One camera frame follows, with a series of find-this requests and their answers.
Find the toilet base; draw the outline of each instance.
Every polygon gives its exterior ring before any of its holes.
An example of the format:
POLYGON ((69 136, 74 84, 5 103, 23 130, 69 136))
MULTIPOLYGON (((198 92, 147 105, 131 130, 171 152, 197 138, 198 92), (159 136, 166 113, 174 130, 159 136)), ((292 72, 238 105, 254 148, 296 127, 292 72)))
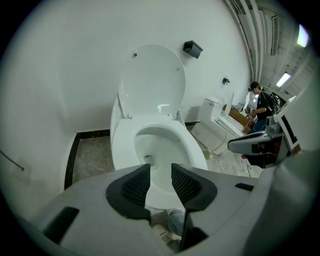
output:
POLYGON ((211 149, 215 155, 221 154, 227 149, 228 142, 236 138, 214 121, 210 125, 202 121, 196 123, 191 134, 208 149, 211 149))

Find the man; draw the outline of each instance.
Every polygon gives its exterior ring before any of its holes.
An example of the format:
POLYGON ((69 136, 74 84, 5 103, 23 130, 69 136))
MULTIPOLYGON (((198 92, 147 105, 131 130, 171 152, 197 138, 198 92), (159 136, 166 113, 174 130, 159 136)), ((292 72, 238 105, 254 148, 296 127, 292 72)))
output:
POLYGON ((266 119, 267 117, 272 116, 274 104, 271 96, 263 91, 258 82, 252 82, 250 84, 250 88, 254 95, 259 95, 257 98, 256 110, 251 112, 258 118, 258 121, 254 124, 249 132, 249 134, 252 134, 266 129, 266 119))

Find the black cap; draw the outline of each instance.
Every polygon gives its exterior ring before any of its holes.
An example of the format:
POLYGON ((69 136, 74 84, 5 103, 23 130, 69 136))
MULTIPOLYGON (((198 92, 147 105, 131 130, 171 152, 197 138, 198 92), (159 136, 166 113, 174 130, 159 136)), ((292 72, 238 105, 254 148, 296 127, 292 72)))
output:
POLYGON ((254 88, 259 88, 260 86, 259 86, 259 83, 258 82, 252 82, 251 84, 250 84, 250 91, 252 91, 254 88))

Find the toilet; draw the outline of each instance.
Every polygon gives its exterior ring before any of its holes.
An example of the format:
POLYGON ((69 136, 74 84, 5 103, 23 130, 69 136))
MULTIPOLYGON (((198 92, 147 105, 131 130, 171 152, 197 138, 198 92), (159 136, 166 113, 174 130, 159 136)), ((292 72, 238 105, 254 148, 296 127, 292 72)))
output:
POLYGON ((171 179, 171 164, 207 170, 198 143, 180 111, 185 71, 170 49, 148 44, 124 61, 110 125, 115 171, 150 164, 145 205, 154 209, 182 207, 171 179))
POLYGON ((243 125, 228 115, 230 108, 231 103, 228 103, 222 114, 222 101, 215 97, 206 97, 198 113, 200 122, 191 130, 192 135, 216 155, 228 147, 230 140, 245 135, 243 125))

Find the gray tile floor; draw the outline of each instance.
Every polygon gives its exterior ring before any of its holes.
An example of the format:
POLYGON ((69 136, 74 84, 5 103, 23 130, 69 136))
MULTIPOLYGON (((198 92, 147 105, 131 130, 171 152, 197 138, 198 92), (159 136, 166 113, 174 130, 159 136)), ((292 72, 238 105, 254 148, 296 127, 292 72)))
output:
MULTIPOLYGON (((197 142, 202 151, 207 150, 204 145, 199 141, 197 142)), ((240 154, 232 153, 229 150, 225 150, 220 155, 214 154, 206 162, 210 171, 237 176, 249 176, 246 161, 241 159, 240 154)), ((257 166, 252 166, 251 168, 249 170, 250 176, 258 178, 262 169, 257 166)), ((82 139, 75 157, 72 183, 112 171, 114 171, 114 166, 111 156, 110 137, 82 139)))

